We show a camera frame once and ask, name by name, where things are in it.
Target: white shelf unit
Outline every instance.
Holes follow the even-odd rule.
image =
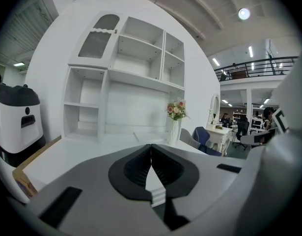
[[[98,116],[105,70],[70,67],[63,100],[63,137],[98,141]]]
[[[97,29],[104,16],[100,12],[86,30],[111,34],[100,61],[79,57],[74,59],[78,66],[69,68],[62,135],[108,144],[163,141],[172,124],[167,104],[185,96],[183,43],[154,25],[116,13],[114,32],[116,19],[110,14],[110,22],[103,22],[106,29]]]
[[[178,97],[184,98],[184,90],[175,87],[172,89],[176,90],[170,92],[137,86],[135,82],[124,83],[115,70],[108,70],[104,89],[108,91],[108,98],[106,114],[101,119],[101,125],[105,126],[102,135],[134,134],[141,143],[167,139],[172,122],[165,111],[167,104]]]
[[[101,11],[80,36],[68,64],[108,69],[120,30],[128,16]]]
[[[166,33],[164,45],[165,54],[161,81],[183,88],[185,81],[184,44]]]
[[[161,66],[161,48],[129,36],[119,36],[113,69],[159,80]]]
[[[122,34],[139,39],[158,48],[163,48],[164,31],[142,20],[129,17]]]
[[[169,33],[166,33],[165,51],[173,54],[180,60],[185,60],[184,43]]]

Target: white wall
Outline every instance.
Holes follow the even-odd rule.
[[[2,82],[7,86],[23,86],[25,80],[25,74],[21,74],[19,69],[7,66],[4,70]]]
[[[147,21],[184,42],[185,99],[191,119],[184,119],[182,127],[193,132],[197,126],[205,126],[212,96],[220,93],[220,84],[201,48],[172,16],[148,0],[76,0],[48,28],[27,73],[26,83],[41,100],[46,138],[51,140],[60,135],[60,109],[68,59],[80,35],[100,10]]]

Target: black panel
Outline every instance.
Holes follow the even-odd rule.
[[[40,219],[52,227],[58,227],[82,190],[68,187],[53,203],[40,215]]]
[[[35,116],[24,116],[21,118],[21,128],[30,126],[35,123]]]
[[[125,198],[152,201],[152,194],[145,190],[147,173],[151,167],[151,145],[120,158],[110,167],[111,185]]]
[[[18,153],[9,153],[0,146],[0,157],[10,166],[17,168],[21,163],[27,160],[31,155],[37,152],[40,148],[45,146],[46,140],[42,136],[31,146]]]
[[[225,171],[230,171],[230,172],[234,172],[234,173],[239,173],[241,170],[241,167],[236,167],[236,166],[231,166],[231,165],[227,165],[227,164],[218,164],[216,166],[216,168],[225,170]]]
[[[166,198],[188,195],[199,180],[197,166],[156,144],[152,144],[152,167],[166,189]]]
[[[35,106],[40,102],[37,94],[30,88],[0,85],[0,103],[13,107],[25,107]]]

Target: black metal railing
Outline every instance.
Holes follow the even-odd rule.
[[[287,75],[298,56],[259,59],[215,69],[219,81],[250,77]]]

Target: black stripe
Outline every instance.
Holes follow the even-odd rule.
[[[35,143],[33,143],[32,145],[28,146],[26,149],[24,149],[18,153],[9,153],[0,146],[0,157],[10,166],[17,168],[20,164],[22,164],[25,160],[27,160],[31,155],[33,155],[40,148],[45,146],[45,144],[46,144],[46,140],[43,135]]]
[[[234,173],[239,173],[241,170],[241,167],[236,167],[236,166],[232,166],[232,165],[227,165],[227,164],[218,164],[216,166],[216,168],[225,170],[225,171],[230,171],[230,172],[234,172]]]
[[[39,218],[48,225],[57,228],[81,192],[82,190],[74,187],[66,188]]]

